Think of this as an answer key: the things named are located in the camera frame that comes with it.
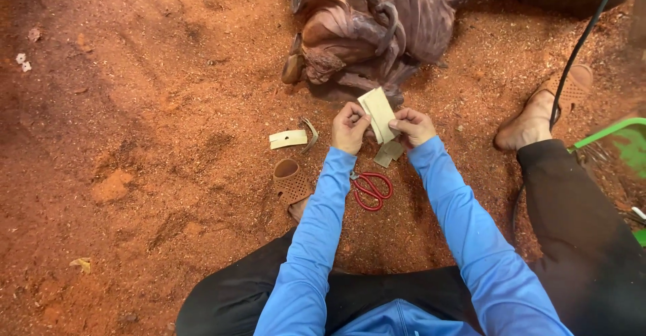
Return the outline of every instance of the bare foot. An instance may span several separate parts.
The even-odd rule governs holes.
[[[303,211],[305,211],[305,205],[308,204],[308,201],[310,198],[306,198],[305,200],[300,200],[287,208],[287,213],[289,213],[289,216],[296,222],[296,224],[300,223],[300,218],[303,217]]]
[[[527,102],[521,115],[500,128],[495,143],[500,149],[519,150],[531,143],[552,139],[550,116],[554,96],[546,90]]]

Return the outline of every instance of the dirt floor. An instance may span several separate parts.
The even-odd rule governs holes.
[[[170,335],[195,283],[290,228],[272,167],[295,158],[313,182],[342,104],[280,82],[299,29],[288,1],[0,0],[0,334]],[[605,13],[582,50],[596,82],[555,129],[567,144],[644,97],[630,23],[630,4]],[[433,117],[508,238],[521,178],[493,136],[562,69],[584,26],[473,0],[458,13],[448,69],[424,67],[404,86],[405,105]],[[319,130],[314,149],[270,150],[267,136],[302,127],[300,117]],[[377,150],[365,144],[357,169],[385,173],[395,195],[378,213],[348,200],[337,265],[453,264],[415,171],[405,158],[381,169]],[[523,257],[539,256],[526,214],[516,236]],[[81,257],[91,274],[69,266]]]

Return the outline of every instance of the wood carving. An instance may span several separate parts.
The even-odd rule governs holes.
[[[282,81],[307,81],[316,96],[356,99],[382,86],[400,105],[400,84],[421,64],[437,64],[465,0],[292,0],[303,19]]]

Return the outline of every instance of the right hand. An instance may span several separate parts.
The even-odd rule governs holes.
[[[395,118],[388,125],[402,132],[400,143],[407,149],[418,147],[437,135],[428,115],[406,108],[395,113]]]

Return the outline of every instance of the hand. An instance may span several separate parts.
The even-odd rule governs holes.
[[[395,113],[395,118],[397,120],[391,120],[388,125],[402,132],[399,141],[407,149],[420,146],[437,135],[428,115],[407,108]]]
[[[370,122],[370,115],[366,115],[361,106],[347,103],[332,122],[332,146],[356,156]]]

